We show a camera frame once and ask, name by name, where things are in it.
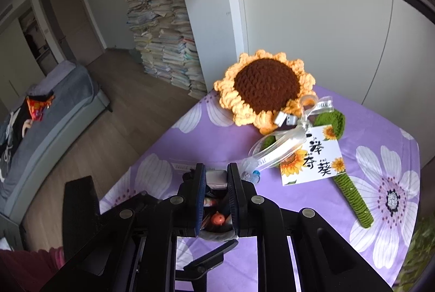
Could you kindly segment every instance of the table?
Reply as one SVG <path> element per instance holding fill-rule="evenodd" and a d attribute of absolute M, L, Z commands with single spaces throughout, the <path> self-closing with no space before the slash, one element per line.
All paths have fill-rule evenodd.
<path fill-rule="evenodd" d="M 319 86 L 315 91 L 319 97 L 331 95 L 334 107 L 346 117 L 339 145 L 347 172 L 371 210 L 373 225 L 369 229 L 359 225 L 332 179 L 283 187 L 279 169 L 271 168 L 262 171 L 256 190 L 285 209 L 315 209 L 392 285 L 417 216 L 418 144 L 410 134 L 362 105 Z M 101 212 L 142 190 L 157 198 L 176 194 L 182 174 L 197 162 L 226 169 L 227 163 L 245 158 L 261 135 L 252 125 L 236 126 L 218 100 L 212 91 L 180 118 L 105 195 Z M 200 238 L 179 238 L 177 268 L 219 245 Z M 207 279 L 208 291 L 257 290 L 256 238 L 240 238 Z"/>

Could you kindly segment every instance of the sunflower card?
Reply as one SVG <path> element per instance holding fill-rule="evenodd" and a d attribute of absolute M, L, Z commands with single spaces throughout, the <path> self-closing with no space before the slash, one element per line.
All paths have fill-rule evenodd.
<path fill-rule="evenodd" d="M 307 141 L 279 165 L 282 185 L 306 183 L 346 172 L 332 125 L 312 127 Z"/>

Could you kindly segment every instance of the sunflower illustration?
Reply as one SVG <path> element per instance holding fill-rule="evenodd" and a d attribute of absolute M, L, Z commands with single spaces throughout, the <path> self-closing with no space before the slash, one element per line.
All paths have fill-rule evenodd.
<path fill-rule="evenodd" d="M 277 128 L 275 115 L 284 113 L 301 117 L 299 100 L 312 94 L 315 79 L 304 71 L 302 60 L 287 60 L 283 52 L 272 55 L 258 50 L 255 55 L 240 55 L 222 80 L 216 81 L 219 103 L 231 109 L 236 125 L 254 124 L 263 135 Z"/>
<path fill-rule="evenodd" d="M 287 177 L 291 174 L 299 174 L 304 166 L 304 158 L 307 155 L 306 150 L 297 150 L 284 162 L 282 162 L 279 167 L 281 169 L 281 175 L 286 175 Z"/>
<path fill-rule="evenodd" d="M 323 134 L 325 136 L 325 141 L 326 140 L 336 140 L 337 137 L 335 135 L 334 132 L 334 128 L 332 127 L 332 125 L 328 125 L 323 129 Z"/>
<path fill-rule="evenodd" d="M 344 166 L 343 157 L 336 158 L 332 161 L 331 167 L 334 168 L 334 170 L 337 173 L 344 173 L 346 172 L 346 167 Z"/>

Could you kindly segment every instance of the wooden floor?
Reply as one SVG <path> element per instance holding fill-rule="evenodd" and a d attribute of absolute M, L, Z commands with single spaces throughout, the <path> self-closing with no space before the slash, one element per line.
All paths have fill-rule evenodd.
<path fill-rule="evenodd" d="M 88 66 L 109 97 L 103 112 L 69 148 L 41 186 L 23 225 L 31 250 L 62 245 L 67 181 L 92 175 L 99 198 L 197 100 L 146 75 L 126 51 L 109 50 Z"/>

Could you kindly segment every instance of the brown crochet flower center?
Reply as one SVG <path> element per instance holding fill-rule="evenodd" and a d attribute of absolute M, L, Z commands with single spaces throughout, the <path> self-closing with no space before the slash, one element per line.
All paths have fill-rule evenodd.
<path fill-rule="evenodd" d="M 278 60 L 260 59 L 239 71 L 234 88 L 245 103 L 259 114 L 280 110 L 289 99 L 296 99 L 300 84 L 293 70 Z"/>

